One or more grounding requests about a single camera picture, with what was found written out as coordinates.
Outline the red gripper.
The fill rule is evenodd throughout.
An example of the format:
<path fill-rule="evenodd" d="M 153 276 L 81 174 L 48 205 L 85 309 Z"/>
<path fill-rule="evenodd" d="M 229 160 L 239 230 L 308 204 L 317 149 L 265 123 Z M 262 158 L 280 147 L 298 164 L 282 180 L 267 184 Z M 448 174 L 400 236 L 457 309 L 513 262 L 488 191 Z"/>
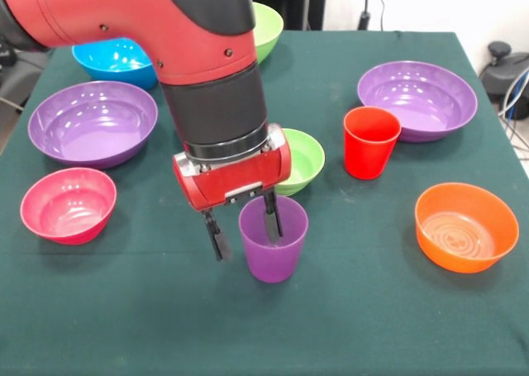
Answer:
<path fill-rule="evenodd" d="M 224 205 L 243 193 L 266 190 L 263 194 L 265 228 L 269 240 L 277 242 L 283 236 L 283 230 L 277 196 L 270 188 L 286 180 L 292 168 L 290 148 L 280 125 L 269 125 L 267 141 L 255 152 L 241 159 L 208 166 L 208 170 L 203 169 L 184 152 L 173 156 L 174 174 L 184 196 L 194 210 L 203 211 L 217 260 L 230 259 L 231 248 L 213 210 L 207 209 Z"/>

